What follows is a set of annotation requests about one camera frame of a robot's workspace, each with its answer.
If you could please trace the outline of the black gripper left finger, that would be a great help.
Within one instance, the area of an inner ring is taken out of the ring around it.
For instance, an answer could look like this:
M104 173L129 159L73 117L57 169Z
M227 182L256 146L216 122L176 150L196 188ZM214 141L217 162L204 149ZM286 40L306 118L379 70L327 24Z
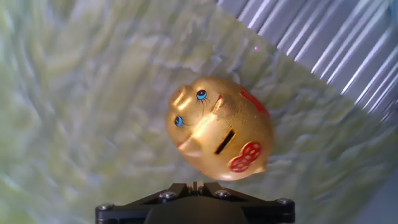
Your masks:
M146 196L127 205L103 203L95 208L96 224L144 223L150 211L163 203L193 196L196 182L176 183L169 188Z

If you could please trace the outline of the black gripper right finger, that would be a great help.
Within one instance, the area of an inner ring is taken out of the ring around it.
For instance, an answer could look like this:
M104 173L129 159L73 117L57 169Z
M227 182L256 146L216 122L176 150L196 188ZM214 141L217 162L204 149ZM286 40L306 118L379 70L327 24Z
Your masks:
M222 187L217 182L199 182L198 193L200 196L237 206L246 218L268 218L276 223L295 223L295 203L288 198L266 201Z

